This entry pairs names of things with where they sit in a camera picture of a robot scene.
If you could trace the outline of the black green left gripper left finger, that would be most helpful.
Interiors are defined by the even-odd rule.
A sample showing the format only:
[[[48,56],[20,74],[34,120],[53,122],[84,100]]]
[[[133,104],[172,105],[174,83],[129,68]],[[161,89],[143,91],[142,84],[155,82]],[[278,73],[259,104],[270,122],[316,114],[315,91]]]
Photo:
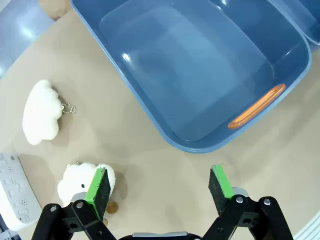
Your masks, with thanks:
[[[96,170],[84,199],[66,207],[49,203],[43,208],[32,239],[70,240],[74,233],[84,232],[90,240],[114,240],[114,235],[103,223],[110,192],[107,170]]]

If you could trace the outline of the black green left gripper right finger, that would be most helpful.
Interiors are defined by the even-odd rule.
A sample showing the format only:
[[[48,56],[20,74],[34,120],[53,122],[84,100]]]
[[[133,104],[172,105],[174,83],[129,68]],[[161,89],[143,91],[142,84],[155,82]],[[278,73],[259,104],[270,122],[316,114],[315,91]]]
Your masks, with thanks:
[[[222,165],[211,167],[208,188],[218,217],[203,240],[230,240],[238,227],[247,228],[255,240],[293,239],[278,201],[271,196],[254,201],[243,194],[236,194]]]

